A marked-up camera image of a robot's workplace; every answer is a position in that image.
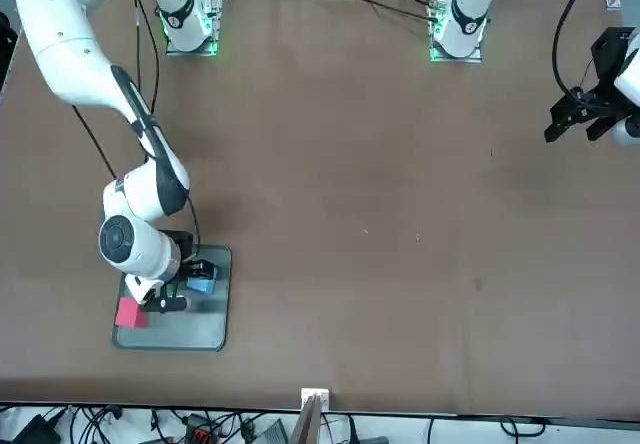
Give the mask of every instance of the gray tray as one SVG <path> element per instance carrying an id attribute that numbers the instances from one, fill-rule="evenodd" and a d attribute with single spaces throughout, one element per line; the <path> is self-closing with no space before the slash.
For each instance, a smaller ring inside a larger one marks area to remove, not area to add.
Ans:
<path id="1" fill-rule="evenodd" d="M 120 349 L 164 351 L 219 351 L 224 346 L 229 313 L 231 250 L 227 246 L 201 245 L 196 259 L 207 259 L 219 268 L 212 294 L 192 291 L 183 284 L 179 294 L 188 296 L 186 312 L 150 313 L 145 329 L 113 326 L 113 345 Z M 128 297 L 124 274 L 118 300 Z"/>

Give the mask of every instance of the floor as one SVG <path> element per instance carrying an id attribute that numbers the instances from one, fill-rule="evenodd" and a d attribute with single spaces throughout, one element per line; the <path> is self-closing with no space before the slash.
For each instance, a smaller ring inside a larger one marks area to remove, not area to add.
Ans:
<path id="1" fill-rule="evenodd" d="M 33 416 L 40 413 L 45 415 L 49 412 L 47 418 L 51 418 L 62 408 L 51 407 L 19 407 L 9 409 L 0 414 L 0 439 L 13 439 L 18 432 L 31 420 Z M 63 443 L 71 442 L 69 440 L 69 424 L 75 408 L 66 410 L 65 414 L 60 418 L 56 431 L 62 437 Z M 191 411 L 177 411 L 179 415 L 184 416 Z M 225 415 L 221 412 L 210 412 L 211 419 Z M 165 438 L 176 437 L 179 439 L 184 435 L 184 426 L 169 411 L 158 411 L 160 420 L 160 428 Z M 256 414 L 243 414 L 244 421 L 255 417 Z M 115 420 L 105 420 L 101 425 L 101 430 L 105 436 L 113 443 L 143 443 L 159 439 L 157 431 L 150 430 L 151 411 L 149 409 L 125 409 L 122 418 Z M 281 419 L 285 431 L 288 436 L 295 426 L 297 419 L 296 414 L 267 413 L 255 420 L 255 435 L 265 431 L 277 419 Z M 349 425 L 345 416 L 327 414 L 327 421 L 331 427 L 331 437 L 327 432 L 326 425 L 321 427 L 319 443 L 337 444 L 349 439 Z M 82 415 L 78 417 L 74 424 L 74 442 L 78 442 L 82 431 L 87 425 L 88 420 Z M 430 419 L 419 417 L 380 417 L 380 416 L 355 416 L 354 422 L 361 441 L 364 439 L 375 437 L 386 437 L 389 443 L 418 444 L 427 443 L 427 434 Z M 224 431 L 227 433 L 237 429 L 236 426 L 225 424 Z M 518 425 L 520 433 L 536 432 L 540 429 L 537 425 Z M 221 442 L 229 442 L 229 444 L 241 444 L 244 440 L 240 435 L 233 436 L 230 440 L 222 440 Z M 502 431 L 498 423 L 493 422 L 471 422 L 471 421 L 453 421 L 446 419 L 436 419 L 431 432 L 431 443 L 492 443 L 507 444 L 514 442 L 512 437 Z M 628 430 L 610 430 L 610 429 L 594 429 L 583 427 L 567 427 L 567 426 L 549 426 L 546 431 L 539 437 L 527 439 L 530 444 L 564 444 L 575 443 L 581 444 L 637 444 L 640 442 L 640 431 Z"/>

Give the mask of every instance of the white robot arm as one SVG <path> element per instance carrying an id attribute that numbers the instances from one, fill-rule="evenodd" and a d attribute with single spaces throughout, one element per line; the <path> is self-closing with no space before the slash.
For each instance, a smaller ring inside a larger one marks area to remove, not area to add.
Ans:
<path id="1" fill-rule="evenodd" d="M 465 58 L 478 47 L 492 0 L 444 0 L 447 15 L 434 40 L 451 57 Z"/>
<path id="2" fill-rule="evenodd" d="M 73 105 L 107 106 L 130 124 L 147 160 L 103 192 L 100 251 L 140 304 L 180 272 L 190 253 L 149 222 L 184 207 L 189 177 L 127 72 L 102 53 L 87 12 L 102 0 L 16 0 L 24 34 L 49 88 Z"/>
<path id="3" fill-rule="evenodd" d="M 590 122 L 587 138 L 596 141 L 612 130 L 622 145 L 640 144 L 640 32 L 610 27 L 591 46 L 597 85 L 588 91 L 574 87 L 551 108 L 544 131 L 554 142 L 570 127 Z"/>
<path id="4" fill-rule="evenodd" d="M 613 128 L 614 139 L 622 145 L 640 144 L 640 32 L 630 36 L 629 47 L 614 85 L 634 106 L 631 114 Z"/>

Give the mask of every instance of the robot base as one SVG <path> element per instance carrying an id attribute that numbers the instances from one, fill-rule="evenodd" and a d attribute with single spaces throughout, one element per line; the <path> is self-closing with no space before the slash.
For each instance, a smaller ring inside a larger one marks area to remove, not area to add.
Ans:
<path id="1" fill-rule="evenodd" d="M 167 32 L 167 22 L 162 18 L 160 14 L 160 22 L 164 30 L 166 37 L 166 53 L 167 56 L 215 56 L 218 54 L 218 40 L 220 39 L 220 18 L 222 17 L 222 2 L 223 0 L 204 0 L 204 10 L 207 17 L 204 20 L 204 25 L 207 29 L 213 29 L 212 36 L 204 41 L 197 49 L 193 51 L 184 52 L 176 49 L 171 43 L 169 33 Z"/>
<path id="2" fill-rule="evenodd" d="M 438 21 L 442 22 L 447 15 L 446 4 L 441 0 L 438 0 L 435 6 L 427 6 L 427 16 L 435 17 Z M 435 24 L 429 22 L 429 60 L 432 62 L 440 62 L 440 61 L 458 61 L 458 62 L 482 62 L 482 36 L 484 34 L 484 28 L 480 34 L 478 40 L 478 46 L 475 51 L 473 51 L 469 56 L 464 58 L 452 57 L 447 54 L 442 47 L 436 42 L 435 35 L 440 32 L 440 24 Z"/>
<path id="3" fill-rule="evenodd" d="M 231 251 L 227 246 L 201 245 L 196 259 L 206 259 L 218 268 L 212 293 L 198 292 L 179 285 L 178 294 L 189 298 L 190 306 L 184 312 L 148 313 L 146 328 L 113 326 L 113 345 L 120 349 L 163 351 L 219 351 L 224 346 L 229 313 L 229 286 L 231 283 Z M 120 279 L 121 297 L 130 296 Z"/>

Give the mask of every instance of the table surface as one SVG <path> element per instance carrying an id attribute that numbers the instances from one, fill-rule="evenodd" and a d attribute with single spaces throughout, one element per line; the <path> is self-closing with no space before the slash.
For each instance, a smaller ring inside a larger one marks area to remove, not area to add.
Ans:
<path id="1" fill-rule="evenodd" d="M 566 1 L 495 0 L 482 65 L 430 63 L 423 22 L 356 0 L 230 0 L 217 58 L 161 57 L 157 118 L 203 241 L 234 254 L 220 353 L 112 346 L 109 176 L 23 39 L 0 107 L 1 398 L 295 408 L 327 387 L 342 410 L 633 415 L 640 152 L 544 143 Z M 131 0 L 93 21 L 134 74 Z M 567 83 L 617 22 L 578 0 Z M 118 174 L 141 162 L 119 117 L 84 113 Z"/>

